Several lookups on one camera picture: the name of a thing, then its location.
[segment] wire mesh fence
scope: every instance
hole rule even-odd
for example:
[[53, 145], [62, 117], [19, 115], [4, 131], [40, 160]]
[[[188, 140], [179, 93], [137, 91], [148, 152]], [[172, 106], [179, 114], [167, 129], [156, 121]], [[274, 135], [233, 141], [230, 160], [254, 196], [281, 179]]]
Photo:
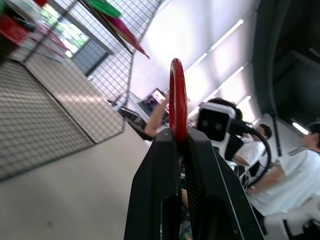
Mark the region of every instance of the wire mesh fence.
[[[141, 39], [161, 0], [115, 0]], [[0, 66], [0, 180], [124, 130], [134, 48], [84, 0], [50, 0]]]

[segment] dark hair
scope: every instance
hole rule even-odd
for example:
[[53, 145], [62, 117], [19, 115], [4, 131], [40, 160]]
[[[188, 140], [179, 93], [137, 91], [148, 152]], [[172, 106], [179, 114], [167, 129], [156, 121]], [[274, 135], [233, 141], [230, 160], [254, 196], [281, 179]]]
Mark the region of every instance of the dark hair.
[[317, 146], [320, 148], [320, 122], [313, 122], [307, 128], [312, 134], [319, 134]]
[[208, 103], [221, 104], [221, 105], [231, 107], [235, 111], [235, 119], [242, 120], [242, 117], [243, 117], [242, 111], [239, 108], [237, 108], [237, 105], [234, 102], [224, 100], [220, 97], [216, 97], [208, 100]]
[[271, 128], [265, 124], [260, 124], [259, 126], [263, 128], [264, 135], [266, 136], [266, 139], [271, 138], [271, 136], [272, 136]]

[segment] white ceiling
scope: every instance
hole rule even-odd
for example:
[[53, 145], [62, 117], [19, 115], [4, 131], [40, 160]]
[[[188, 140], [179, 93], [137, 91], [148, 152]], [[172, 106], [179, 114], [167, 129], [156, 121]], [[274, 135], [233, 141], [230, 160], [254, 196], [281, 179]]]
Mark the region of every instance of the white ceiling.
[[[252, 95], [252, 66], [248, 62], [254, 45], [257, 4], [258, 0], [168, 1], [141, 42], [150, 60], [139, 53], [134, 56], [130, 90], [140, 98], [154, 88], [165, 90], [173, 58], [179, 58], [187, 70], [208, 53], [185, 74], [189, 113], [242, 66], [244, 69], [224, 83], [216, 96], [239, 103]], [[209, 51], [240, 19], [243, 24]]]

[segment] green object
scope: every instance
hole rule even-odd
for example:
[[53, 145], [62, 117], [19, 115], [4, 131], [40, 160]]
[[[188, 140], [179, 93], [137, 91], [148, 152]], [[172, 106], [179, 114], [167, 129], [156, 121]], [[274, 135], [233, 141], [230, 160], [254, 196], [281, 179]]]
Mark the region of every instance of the green object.
[[99, 10], [100, 12], [113, 17], [113, 18], [120, 18], [121, 12], [119, 12], [116, 8], [114, 8], [110, 3], [106, 0], [88, 0], [88, 4], [90, 4], [95, 9]]
[[5, 0], [0, 0], [0, 16], [5, 10], [5, 5], [6, 5]]

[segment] red handle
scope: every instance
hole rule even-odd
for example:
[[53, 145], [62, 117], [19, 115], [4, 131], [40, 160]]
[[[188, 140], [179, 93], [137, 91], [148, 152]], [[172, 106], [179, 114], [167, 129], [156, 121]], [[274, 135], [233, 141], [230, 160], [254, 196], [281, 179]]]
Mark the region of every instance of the red handle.
[[184, 69], [175, 58], [170, 67], [169, 123], [174, 138], [183, 143], [188, 137], [188, 106]]

